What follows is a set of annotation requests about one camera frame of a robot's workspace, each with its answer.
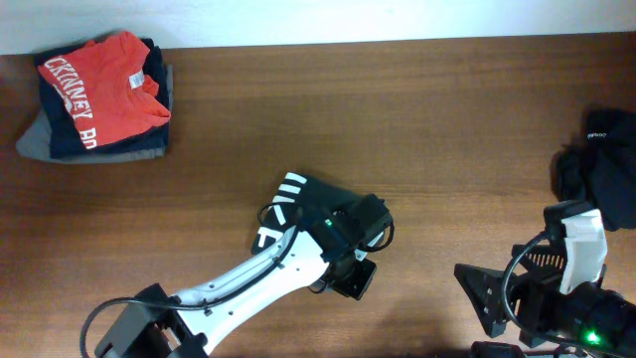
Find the red t-shirt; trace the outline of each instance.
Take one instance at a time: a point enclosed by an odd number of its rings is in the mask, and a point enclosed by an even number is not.
[[[133,34],[122,32],[38,66],[64,100],[86,149],[170,120],[170,111],[155,99],[159,85],[141,71],[149,52]]]

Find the wooden table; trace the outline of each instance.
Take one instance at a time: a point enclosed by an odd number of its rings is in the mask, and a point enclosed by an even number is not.
[[[456,263],[503,269],[543,226],[553,156],[595,105],[636,110],[624,35],[196,49],[174,65],[162,159],[66,166],[15,140],[39,110],[30,57],[0,58],[0,356],[78,357],[100,302],[168,292],[249,258],[287,171],[387,199],[394,244],[362,301],[289,294],[219,357],[425,355],[485,340]],[[636,300],[636,234],[607,236],[606,287]],[[90,350],[120,309],[100,316]],[[502,341],[517,342],[511,327]]]

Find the stack of folded shirts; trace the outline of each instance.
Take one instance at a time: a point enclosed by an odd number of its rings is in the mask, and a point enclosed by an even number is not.
[[[42,110],[18,140],[28,158],[63,164],[163,156],[172,68],[152,40],[129,32],[36,55]]]

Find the white stripe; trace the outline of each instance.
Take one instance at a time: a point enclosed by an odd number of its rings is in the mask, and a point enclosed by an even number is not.
[[[285,216],[282,214],[282,210],[280,209],[280,205],[274,205],[274,213],[276,213],[276,218],[278,218],[278,223],[281,226],[285,225]]]
[[[275,239],[280,239],[282,238],[282,233],[275,231],[275,230],[271,230],[269,228],[266,227],[260,227],[260,229],[258,229],[258,234],[260,235],[260,238],[258,239],[258,246],[260,248],[265,246],[265,238],[266,237],[271,237],[271,238],[275,238]]]
[[[287,197],[283,197],[280,195],[276,195],[271,202],[272,203],[293,203],[295,200],[291,199],[291,198],[287,198]]]
[[[301,177],[298,174],[294,174],[294,173],[287,173],[287,175],[285,175],[285,179],[289,179],[289,180],[293,180],[293,181],[297,181],[300,184],[305,184],[307,182],[307,179]]]
[[[286,191],[287,193],[293,193],[293,194],[300,193],[300,188],[295,187],[293,185],[287,185],[287,184],[280,184],[280,186],[278,187],[278,190]]]

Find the green led light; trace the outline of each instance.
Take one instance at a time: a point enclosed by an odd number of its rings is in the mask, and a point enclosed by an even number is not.
[[[594,332],[589,332],[587,333],[587,341],[591,344],[598,344],[600,343],[600,337]]]

